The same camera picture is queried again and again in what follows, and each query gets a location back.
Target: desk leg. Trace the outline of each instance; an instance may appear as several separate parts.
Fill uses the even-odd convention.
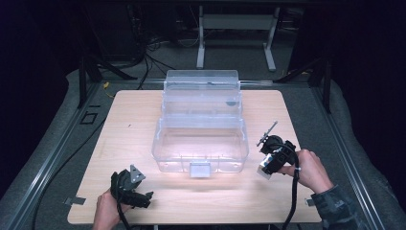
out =
[[[271,28],[269,29],[268,41],[266,43],[263,43],[263,51],[265,52],[266,62],[268,64],[268,69],[271,72],[275,72],[277,70],[274,58],[272,57],[271,46],[278,23],[278,14],[279,8],[276,8],[275,13],[273,15],[274,18],[272,19]]]
[[[199,51],[197,53],[197,69],[204,66],[204,28],[203,28],[203,7],[199,7]]]

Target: plastic storage box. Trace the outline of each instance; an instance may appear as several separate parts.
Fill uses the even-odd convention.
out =
[[[168,71],[152,146],[159,169],[238,173],[248,153],[237,71]]]

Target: dark cloth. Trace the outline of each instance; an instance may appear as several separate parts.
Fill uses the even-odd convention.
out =
[[[322,218],[324,229],[368,229],[358,216],[352,199],[338,185],[311,197]]]

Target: desk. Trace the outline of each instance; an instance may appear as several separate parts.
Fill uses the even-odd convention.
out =
[[[284,222],[291,205],[292,177],[273,174],[268,181],[257,174],[264,155],[257,142],[275,120],[271,134],[280,135],[299,149],[295,130],[281,92],[243,90],[243,117],[250,154],[239,173],[213,173],[210,178],[190,178],[188,173],[160,172],[151,155],[156,122],[161,116],[162,91],[121,91],[111,106],[68,220],[92,223],[98,195],[110,187],[113,172],[134,164],[146,177],[137,192],[154,192],[147,209],[125,215],[138,224],[222,224]],[[311,190],[298,186],[298,204],[292,222],[317,222],[315,207],[305,205]]]

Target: light wood table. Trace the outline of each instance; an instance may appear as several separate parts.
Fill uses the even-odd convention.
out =
[[[92,223],[98,195],[110,187],[110,176],[134,164],[147,178],[137,188],[154,192],[147,209],[125,215],[138,224],[222,224],[284,222],[291,206],[292,177],[274,173],[266,180],[257,173],[264,155],[257,142],[263,133],[289,140],[300,149],[281,92],[243,90],[243,117],[250,153],[238,173],[212,173],[190,178],[187,172],[160,172],[151,155],[156,123],[161,116],[162,91],[121,91],[111,106],[99,141],[78,190],[86,198],[74,204],[68,216],[73,224]],[[305,204],[311,190],[298,186],[292,222],[321,221],[316,208]]]

